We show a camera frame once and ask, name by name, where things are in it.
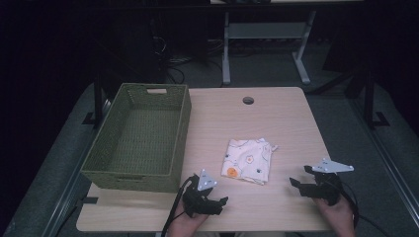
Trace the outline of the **grey metal desk frame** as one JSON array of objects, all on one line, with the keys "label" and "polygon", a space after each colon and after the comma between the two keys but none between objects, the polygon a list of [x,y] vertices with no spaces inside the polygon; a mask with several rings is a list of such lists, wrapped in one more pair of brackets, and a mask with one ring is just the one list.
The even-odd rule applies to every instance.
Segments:
[{"label": "grey metal desk frame", "polygon": [[316,12],[310,11],[305,22],[231,23],[229,21],[229,13],[225,13],[221,62],[222,83],[224,85],[231,83],[229,63],[229,43],[231,40],[301,40],[298,50],[293,52],[293,63],[301,82],[304,85],[308,85],[310,79],[302,62],[302,57],[315,16]]}]

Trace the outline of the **person's right hand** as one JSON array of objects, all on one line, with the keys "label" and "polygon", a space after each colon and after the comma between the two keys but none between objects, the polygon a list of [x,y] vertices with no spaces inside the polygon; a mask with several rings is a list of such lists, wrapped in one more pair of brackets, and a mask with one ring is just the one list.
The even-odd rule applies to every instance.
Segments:
[{"label": "person's right hand", "polygon": [[337,237],[356,237],[353,210],[344,197],[340,197],[339,201],[334,205],[329,205],[322,198],[314,198],[313,202]]}]

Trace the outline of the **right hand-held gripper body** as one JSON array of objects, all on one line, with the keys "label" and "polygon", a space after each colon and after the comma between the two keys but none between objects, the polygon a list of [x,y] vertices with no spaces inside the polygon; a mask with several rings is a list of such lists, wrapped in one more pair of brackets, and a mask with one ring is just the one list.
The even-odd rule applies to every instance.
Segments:
[{"label": "right hand-held gripper body", "polygon": [[314,181],[320,188],[320,198],[326,199],[329,205],[334,205],[339,201],[340,194],[343,192],[343,186],[339,173],[353,172],[355,168],[352,165],[342,164],[323,158],[316,165],[311,166],[312,170],[317,172]]}]

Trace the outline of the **green woven basket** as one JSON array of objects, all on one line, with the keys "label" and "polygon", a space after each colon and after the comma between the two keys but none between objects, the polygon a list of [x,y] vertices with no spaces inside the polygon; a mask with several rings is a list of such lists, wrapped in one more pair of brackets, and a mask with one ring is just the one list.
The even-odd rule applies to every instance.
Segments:
[{"label": "green woven basket", "polygon": [[175,193],[191,109],[186,85],[122,84],[81,173],[101,189]]}]

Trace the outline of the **grey metal floor rail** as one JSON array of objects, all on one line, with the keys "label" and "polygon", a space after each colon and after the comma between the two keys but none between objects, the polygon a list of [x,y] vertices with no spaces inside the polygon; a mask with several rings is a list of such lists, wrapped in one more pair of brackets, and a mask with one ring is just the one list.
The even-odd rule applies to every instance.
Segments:
[{"label": "grey metal floor rail", "polygon": [[377,128],[380,124],[380,121],[377,121],[376,124],[369,124],[364,118],[363,108],[360,103],[356,102],[355,100],[350,100],[349,104],[354,111],[358,121],[362,125],[365,134],[373,143],[374,148],[378,153],[381,162],[383,163],[384,169],[387,172],[391,182],[393,183],[394,188],[400,196],[403,204],[405,205],[406,210],[411,216],[416,227],[419,229],[419,200],[414,196],[412,190],[400,173],[400,170],[394,163],[393,156],[386,149],[384,143],[377,134]]},{"label": "grey metal floor rail", "polygon": [[81,166],[97,135],[100,118],[110,106],[78,103],[48,154],[48,176],[59,182],[56,202],[47,219],[42,237],[56,237],[64,223],[77,209],[77,200],[89,190],[91,182],[81,175]]}]

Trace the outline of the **black metal stand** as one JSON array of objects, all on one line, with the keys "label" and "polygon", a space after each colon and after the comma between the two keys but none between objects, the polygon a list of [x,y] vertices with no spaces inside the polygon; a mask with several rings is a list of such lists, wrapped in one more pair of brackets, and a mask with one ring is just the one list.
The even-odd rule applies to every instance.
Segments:
[{"label": "black metal stand", "polygon": [[389,122],[382,112],[374,111],[375,78],[367,64],[360,64],[352,71],[352,79],[345,90],[345,96],[356,99],[364,94],[362,116],[368,128],[389,126]]},{"label": "black metal stand", "polygon": [[111,85],[109,80],[98,74],[94,79],[94,111],[88,113],[83,120],[83,124],[92,124],[97,128],[104,118],[105,101],[111,95]]}]

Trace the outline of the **egg print cloth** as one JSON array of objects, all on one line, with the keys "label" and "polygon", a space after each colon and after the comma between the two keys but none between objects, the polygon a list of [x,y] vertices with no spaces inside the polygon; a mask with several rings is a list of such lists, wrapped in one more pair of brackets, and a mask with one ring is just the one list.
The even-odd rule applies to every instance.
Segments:
[{"label": "egg print cloth", "polygon": [[264,138],[230,139],[221,168],[223,177],[265,185],[269,181],[271,159],[278,149]]}]

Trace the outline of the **person's left hand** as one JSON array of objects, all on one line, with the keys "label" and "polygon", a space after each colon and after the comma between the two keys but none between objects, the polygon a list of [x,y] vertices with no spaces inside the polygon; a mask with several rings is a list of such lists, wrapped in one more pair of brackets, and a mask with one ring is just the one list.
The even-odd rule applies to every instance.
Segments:
[{"label": "person's left hand", "polygon": [[168,227],[167,237],[194,237],[208,218],[205,214],[195,214],[193,217],[185,214],[183,202],[180,200],[175,211],[175,219]]}]

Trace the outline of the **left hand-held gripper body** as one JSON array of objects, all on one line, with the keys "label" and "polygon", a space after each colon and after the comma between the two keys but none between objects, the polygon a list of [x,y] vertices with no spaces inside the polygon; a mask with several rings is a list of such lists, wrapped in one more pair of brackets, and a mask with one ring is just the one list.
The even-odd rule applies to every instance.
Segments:
[{"label": "left hand-held gripper body", "polygon": [[187,215],[193,217],[195,214],[208,214],[212,207],[220,207],[215,204],[216,200],[209,199],[209,194],[216,185],[217,181],[205,169],[185,181],[186,189],[182,201]]}]

